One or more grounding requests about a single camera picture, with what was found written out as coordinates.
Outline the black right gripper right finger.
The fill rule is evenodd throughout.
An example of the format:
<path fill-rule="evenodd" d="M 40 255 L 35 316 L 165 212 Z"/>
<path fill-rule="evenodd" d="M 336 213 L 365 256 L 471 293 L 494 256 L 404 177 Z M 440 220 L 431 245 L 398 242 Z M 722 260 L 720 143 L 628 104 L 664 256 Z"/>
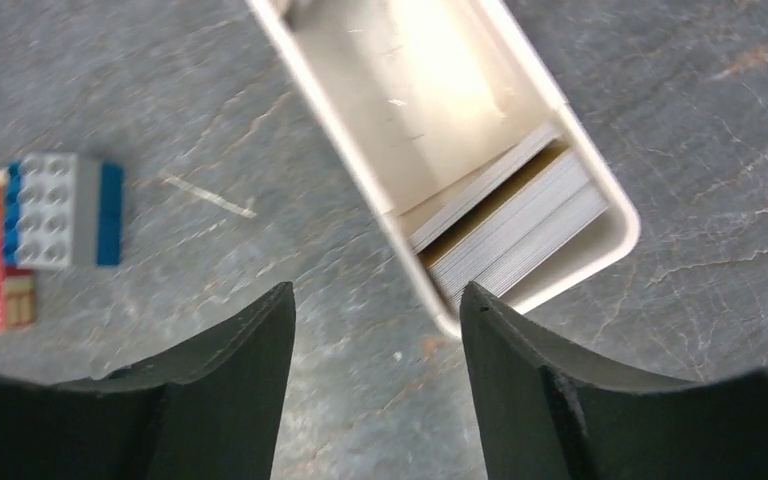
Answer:
<path fill-rule="evenodd" d="M 638 369 L 478 284 L 462 341 L 492 479 L 768 479 L 768 367 L 711 382 Z"/>

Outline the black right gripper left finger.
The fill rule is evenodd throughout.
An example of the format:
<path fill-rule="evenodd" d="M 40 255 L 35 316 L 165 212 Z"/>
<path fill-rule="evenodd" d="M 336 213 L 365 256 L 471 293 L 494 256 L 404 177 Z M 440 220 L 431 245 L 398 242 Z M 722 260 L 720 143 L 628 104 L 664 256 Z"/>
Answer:
<path fill-rule="evenodd" d="M 293 286 L 101 379 L 0 375 L 0 479 L 267 479 L 295 340 Z"/>

